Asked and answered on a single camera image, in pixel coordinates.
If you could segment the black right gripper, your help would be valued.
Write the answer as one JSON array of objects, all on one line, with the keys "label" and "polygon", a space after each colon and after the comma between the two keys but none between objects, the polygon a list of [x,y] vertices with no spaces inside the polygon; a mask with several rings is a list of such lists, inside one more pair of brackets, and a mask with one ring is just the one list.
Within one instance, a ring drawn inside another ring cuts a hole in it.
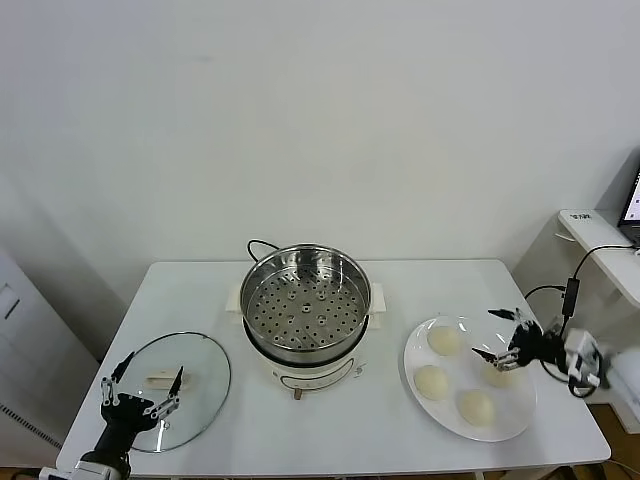
[{"label": "black right gripper", "polygon": [[535,320],[520,308],[489,309],[488,313],[517,325],[506,352],[494,354],[479,348],[472,351],[500,372],[525,367],[534,360],[565,367],[565,350],[562,337],[554,331],[544,332]]}]

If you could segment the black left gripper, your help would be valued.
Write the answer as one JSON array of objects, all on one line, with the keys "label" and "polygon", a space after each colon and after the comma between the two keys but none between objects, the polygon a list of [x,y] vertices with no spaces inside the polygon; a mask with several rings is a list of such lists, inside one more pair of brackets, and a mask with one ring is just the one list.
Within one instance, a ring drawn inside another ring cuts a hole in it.
[{"label": "black left gripper", "polygon": [[101,416],[106,426],[94,449],[85,453],[81,461],[112,468],[129,468],[129,451],[137,435],[152,430],[157,420],[165,419],[179,407],[183,366],[178,370],[166,399],[154,407],[151,400],[124,393],[118,395],[117,385],[134,356],[135,352],[132,351],[110,376],[101,379]]}]

